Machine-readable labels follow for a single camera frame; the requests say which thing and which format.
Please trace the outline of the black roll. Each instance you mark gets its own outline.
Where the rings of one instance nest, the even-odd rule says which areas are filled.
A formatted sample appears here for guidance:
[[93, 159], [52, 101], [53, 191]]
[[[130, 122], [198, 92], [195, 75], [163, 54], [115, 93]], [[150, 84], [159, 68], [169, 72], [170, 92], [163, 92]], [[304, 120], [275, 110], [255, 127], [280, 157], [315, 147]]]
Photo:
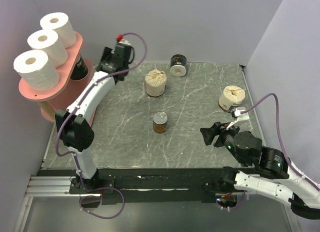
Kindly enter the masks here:
[[88, 67], [81, 54], [79, 54], [75, 60], [75, 65], [70, 78], [75, 81], [82, 80], [87, 76], [88, 72]]
[[187, 72], [187, 58], [182, 54], [175, 54], [170, 59], [170, 73], [174, 77], [182, 77]]

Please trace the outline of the white toilet roll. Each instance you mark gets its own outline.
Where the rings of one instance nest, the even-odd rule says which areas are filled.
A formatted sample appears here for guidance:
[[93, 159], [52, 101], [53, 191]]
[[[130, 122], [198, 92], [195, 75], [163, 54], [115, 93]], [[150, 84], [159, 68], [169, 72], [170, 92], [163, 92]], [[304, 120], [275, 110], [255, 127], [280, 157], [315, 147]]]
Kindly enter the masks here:
[[76, 43], [76, 34], [66, 13], [49, 13], [40, 19], [40, 26], [42, 29], [54, 30], [65, 48], [69, 48]]
[[60, 75], [42, 50], [29, 50], [18, 55], [13, 62], [14, 70], [36, 91], [54, 88]]
[[32, 49], [44, 51], [55, 68], [65, 64], [68, 60], [68, 53], [63, 42], [54, 30], [38, 30], [27, 38], [27, 43]]

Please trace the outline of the white toilet roll front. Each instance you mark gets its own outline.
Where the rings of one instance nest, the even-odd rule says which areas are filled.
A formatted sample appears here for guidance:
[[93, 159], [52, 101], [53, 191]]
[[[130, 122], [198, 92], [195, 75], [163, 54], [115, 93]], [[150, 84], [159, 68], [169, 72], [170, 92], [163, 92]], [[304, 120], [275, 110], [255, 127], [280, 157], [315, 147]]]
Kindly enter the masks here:
[[27, 38], [27, 43], [32, 49], [44, 51], [55, 68], [65, 64], [68, 60], [68, 53], [63, 42], [54, 30], [38, 30]]

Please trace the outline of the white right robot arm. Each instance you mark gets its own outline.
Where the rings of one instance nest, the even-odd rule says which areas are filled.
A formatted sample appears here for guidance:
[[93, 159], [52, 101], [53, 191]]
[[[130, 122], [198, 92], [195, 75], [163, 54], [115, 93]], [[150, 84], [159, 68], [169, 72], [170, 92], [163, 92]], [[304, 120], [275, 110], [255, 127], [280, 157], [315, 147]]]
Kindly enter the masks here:
[[250, 131], [228, 123], [215, 122], [209, 128], [201, 128], [204, 143], [226, 148], [243, 167], [245, 173], [232, 167], [223, 167], [214, 188], [223, 192], [243, 190], [273, 199], [290, 207], [291, 211], [305, 219], [320, 218], [320, 193], [306, 176], [299, 178], [285, 160], [283, 152], [263, 146], [260, 138]]

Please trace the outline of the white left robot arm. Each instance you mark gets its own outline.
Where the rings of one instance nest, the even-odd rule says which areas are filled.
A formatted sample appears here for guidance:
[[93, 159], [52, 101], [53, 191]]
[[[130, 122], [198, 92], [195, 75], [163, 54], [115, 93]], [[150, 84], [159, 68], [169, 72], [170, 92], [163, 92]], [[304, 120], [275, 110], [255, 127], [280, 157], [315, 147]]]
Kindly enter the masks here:
[[125, 39], [117, 42], [114, 49], [105, 47], [91, 81], [80, 96], [66, 110], [55, 113], [56, 141], [62, 141], [68, 148], [67, 153], [76, 165], [76, 182], [87, 193], [94, 193], [99, 187], [99, 172], [90, 150], [95, 134], [89, 121], [104, 96], [124, 80], [134, 56], [134, 48]]

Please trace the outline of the beige wrapped roll right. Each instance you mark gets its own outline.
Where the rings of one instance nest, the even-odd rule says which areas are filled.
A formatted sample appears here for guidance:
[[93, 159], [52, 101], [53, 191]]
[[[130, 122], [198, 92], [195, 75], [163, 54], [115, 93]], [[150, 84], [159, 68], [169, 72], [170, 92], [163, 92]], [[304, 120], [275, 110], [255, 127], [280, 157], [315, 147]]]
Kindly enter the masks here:
[[240, 87], [234, 85], [227, 86], [218, 99], [218, 105], [225, 112], [231, 112], [242, 104], [245, 94], [245, 91]]

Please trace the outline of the beige wrapped roll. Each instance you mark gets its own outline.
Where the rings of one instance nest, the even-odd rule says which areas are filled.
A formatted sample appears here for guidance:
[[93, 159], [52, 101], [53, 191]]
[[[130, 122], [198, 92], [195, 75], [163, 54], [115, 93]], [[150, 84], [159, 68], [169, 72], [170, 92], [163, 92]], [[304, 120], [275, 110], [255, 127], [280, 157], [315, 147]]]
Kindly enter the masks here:
[[218, 105], [225, 112], [231, 112], [242, 104], [245, 94], [245, 91], [240, 87], [234, 85], [227, 86], [218, 99]]
[[164, 94], [167, 76], [164, 71], [154, 69], [145, 76], [145, 90], [150, 97], [159, 97]]

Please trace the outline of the beige wrapped roll centre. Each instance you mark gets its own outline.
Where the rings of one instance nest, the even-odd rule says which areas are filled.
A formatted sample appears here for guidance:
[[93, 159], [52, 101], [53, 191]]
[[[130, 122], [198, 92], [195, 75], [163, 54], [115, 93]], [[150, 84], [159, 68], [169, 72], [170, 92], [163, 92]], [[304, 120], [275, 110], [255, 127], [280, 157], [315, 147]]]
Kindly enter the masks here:
[[167, 76], [164, 71], [154, 69], [145, 76], [145, 90], [150, 97], [159, 97], [164, 94]]

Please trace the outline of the tin can orange label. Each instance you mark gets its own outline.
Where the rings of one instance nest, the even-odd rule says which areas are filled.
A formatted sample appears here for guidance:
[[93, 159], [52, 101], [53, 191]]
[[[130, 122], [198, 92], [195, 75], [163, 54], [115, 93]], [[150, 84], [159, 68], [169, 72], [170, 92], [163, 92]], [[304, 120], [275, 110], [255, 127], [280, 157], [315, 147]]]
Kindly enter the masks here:
[[153, 115], [153, 130], [157, 133], [164, 133], [166, 130], [168, 116], [165, 112], [156, 112]]

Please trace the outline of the black wrapped roll lying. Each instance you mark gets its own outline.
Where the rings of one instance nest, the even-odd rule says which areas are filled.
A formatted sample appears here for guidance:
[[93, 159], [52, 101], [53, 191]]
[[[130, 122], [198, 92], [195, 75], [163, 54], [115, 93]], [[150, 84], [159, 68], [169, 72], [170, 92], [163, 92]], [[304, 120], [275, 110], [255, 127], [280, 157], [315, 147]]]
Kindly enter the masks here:
[[182, 77], [187, 72], [187, 58], [182, 54], [175, 54], [170, 59], [170, 73], [174, 77]]

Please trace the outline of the aluminium frame rail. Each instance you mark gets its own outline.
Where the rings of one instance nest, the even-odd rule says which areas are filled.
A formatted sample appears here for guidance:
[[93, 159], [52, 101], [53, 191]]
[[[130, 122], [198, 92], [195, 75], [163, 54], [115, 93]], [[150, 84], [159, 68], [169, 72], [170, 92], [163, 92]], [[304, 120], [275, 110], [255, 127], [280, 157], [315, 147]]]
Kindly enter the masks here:
[[64, 197], [69, 195], [71, 186], [69, 177], [38, 177], [31, 176], [24, 193], [22, 206], [18, 214], [14, 232], [23, 232], [31, 209], [33, 199], [36, 197]]

